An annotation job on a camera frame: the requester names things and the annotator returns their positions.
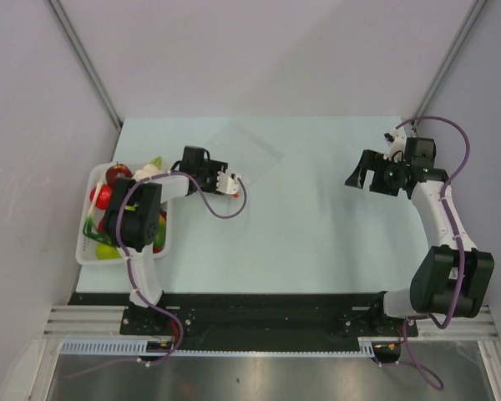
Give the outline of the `left aluminium frame post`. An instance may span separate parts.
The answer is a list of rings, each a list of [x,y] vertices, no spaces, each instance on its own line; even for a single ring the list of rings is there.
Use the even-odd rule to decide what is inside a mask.
[[[119,134],[124,123],[119,117],[117,109],[114,106],[114,102],[110,98],[103,80],[100,78],[94,63],[89,57],[83,41],[78,35],[72,19],[68,15],[63,3],[59,0],[45,0],[44,3],[47,5],[59,30],[63,34],[73,56],[76,58],[79,67],[82,69],[85,78],[91,86],[95,97],[100,102],[103,111],[109,118],[109,121],[115,128],[116,132]]]

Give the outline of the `dark red apple toy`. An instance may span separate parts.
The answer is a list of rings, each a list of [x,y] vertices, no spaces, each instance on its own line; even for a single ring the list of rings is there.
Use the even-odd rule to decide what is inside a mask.
[[[129,169],[129,167],[122,163],[117,163],[115,165],[110,166],[105,172],[105,180],[106,184],[113,188],[117,179],[120,178],[131,178],[133,173]]]

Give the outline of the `aluminium frame post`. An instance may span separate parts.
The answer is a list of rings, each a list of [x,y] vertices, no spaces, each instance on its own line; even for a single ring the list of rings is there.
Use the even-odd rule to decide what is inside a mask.
[[[124,123],[119,117],[117,109],[114,106],[114,102],[110,98],[103,80],[100,78],[94,63],[89,57],[83,41],[78,35],[72,19],[68,15],[63,3],[59,0],[45,0],[44,3],[47,5],[59,30],[63,34],[73,56],[76,58],[79,67],[82,69],[85,78],[91,86],[95,97],[100,102],[103,111],[109,118],[109,121],[115,128],[116,132],[119,134]]]
[[[425,115],[429,106],[432,104],[438,92],[442,89],[443,84],[450,74],[454,64],[458,60],[458,56],[462,52],[464,46],[467,44],[470,36],[473,34],[473,30],[487,5],[488,0],[475,0],[473,1],[470,9],[468,10],[464,20],[455,34],[453,41],[451,42],[447,52],[445,53],[442,62],[439,64],[436,73],[434,74],[428,88],[424,92],[417,108],[414,110],[414,116]]]

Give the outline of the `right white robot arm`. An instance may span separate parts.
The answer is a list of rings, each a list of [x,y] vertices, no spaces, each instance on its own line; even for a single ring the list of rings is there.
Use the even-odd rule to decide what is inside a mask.
[[[408,288],[383,292],[381,307],[370,311],[368,324],[388,335],[399,318],[476,317],[493,274],[491,253],[480,251],[468,236],[453,203],[448,173],[435,167],[437,149],[427,138],[384,135],[385,153],[364,150],[347,186],[361,189],[372,172],[371,192],[396,196],[404,191],[417,210],[427,237],[428,253]]]

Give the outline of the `green red mango toy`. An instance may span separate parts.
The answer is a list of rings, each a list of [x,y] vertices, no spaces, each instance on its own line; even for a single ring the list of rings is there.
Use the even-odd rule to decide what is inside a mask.
[[[153,242],[154,253],[159,253],[164,249],[166,241],[166,230],[167,230],[166,211],[160,211],[158,230]]]

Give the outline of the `green apple toy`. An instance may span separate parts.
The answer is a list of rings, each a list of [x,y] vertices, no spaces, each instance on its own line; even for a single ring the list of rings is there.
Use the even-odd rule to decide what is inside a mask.
[[[99,243],[95,248],[95,256],[100,261],[110,261],[120,259],[119,250],[111,245]]]

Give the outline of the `white plastic food tray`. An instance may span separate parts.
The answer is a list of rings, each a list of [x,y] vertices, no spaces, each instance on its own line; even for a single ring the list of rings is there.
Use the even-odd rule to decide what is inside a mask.
[[[106,184],[106,170],[117,163],[106,163],[95,166],[89,175],[87,190],[83,197],[83,210],[78,231],[76,245],[76,260],[81,265],[111,266],[122,261],[120,259],[100,261],[95,256],[95,248],[99,242],[93,241],[82,233],[84,219],[87,216],[90,200],[89,193],[99,181]],[[138,162],[124,163],[131,172],[142,168],[146,164]],[[110,245],[121,251],[124,245],[130,251],[145,251],[158,260],[169,253],[172,241],[172,217],[174,214],[174,202],[167,197],[167,189],[160,184],[142,184],[123,203],[125,195],[134,186],[136,180],[131,178],[117,179],[112,188],[112,196],[106,211],[96,209],[94,224],[109,236]],[[153,242],[158,230],[159,212],[166,211],[167,230],[164,249],[154,253]]]

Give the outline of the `clear zip top bag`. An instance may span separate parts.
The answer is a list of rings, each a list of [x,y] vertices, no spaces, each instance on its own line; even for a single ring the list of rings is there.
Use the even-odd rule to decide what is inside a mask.
[[[230,122],[205,145],[210,155],[228,163],[228,171],[238,174],[247,188],[255,184],[283,158],[276,147],[241,124]]]

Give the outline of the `right aluminium frame post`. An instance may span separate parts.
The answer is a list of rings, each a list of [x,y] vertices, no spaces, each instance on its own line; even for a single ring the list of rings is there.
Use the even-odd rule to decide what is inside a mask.
[[[473,30],[487,5],[488,0],[475,0],[473,1],[470,9],[468,10],[464,20],[455,34],[453,41],[451,42],[447,52],[445,53],[442,62],[439,64],[436,73],[434,74],[428,88],[424,92],[417,108],[414,110],[414,116],[425,115],[429,106],[432,104],[438,92],[442,89],[443,84],[450,74],[454,64],[458,60],[458,56],[462,52],[464,46],[467,44],[470,36],[473,34]]]

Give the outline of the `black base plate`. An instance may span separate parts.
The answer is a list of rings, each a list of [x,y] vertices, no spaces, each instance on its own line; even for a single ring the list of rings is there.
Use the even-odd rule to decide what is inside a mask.
[[[386,317],[379,294],[166,293],[166,314],[124,294],[75,293],[73,306],[122,306],[119,331],[148,336],[148,353],[177,345],[187,352],[335,353],[355,351],[361,337],[416,337],[414,324]]]

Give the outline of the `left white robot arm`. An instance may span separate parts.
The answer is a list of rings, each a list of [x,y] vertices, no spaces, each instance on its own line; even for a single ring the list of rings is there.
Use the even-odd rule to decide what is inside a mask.
[[[125,263],[129,305],[141,310],[138,322],[147,332],[162,332],[172,316],[159,306],[163,289],[154,272],[161,205],[193,194],[205,201],[207,194],[234,195],[239,190],[239,176],[229,172],[227,162],[192,145],[186,145],[180,159],[167,169],[149,164],[115,180],[104,212],[104,235]]]

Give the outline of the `red tomato toy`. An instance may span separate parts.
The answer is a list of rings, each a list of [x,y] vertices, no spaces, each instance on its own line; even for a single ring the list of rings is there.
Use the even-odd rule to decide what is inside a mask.
[[[112,192],[113,190],[108,184],[102,184],[99,189],[97,200],[95,201],[95,207],[105,211],[109,206]]]

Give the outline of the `white cauliflower toy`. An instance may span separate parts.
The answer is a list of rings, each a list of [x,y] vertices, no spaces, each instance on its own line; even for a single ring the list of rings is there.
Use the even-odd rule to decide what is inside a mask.
[[[145,178],[150,178],[154,175],[159,175],[166,172],[164,168],[163,159],[161,156],[158,156],[144,165],[142,168],[136,170],[132,176],[132,178],[136,181],[143,180]]]

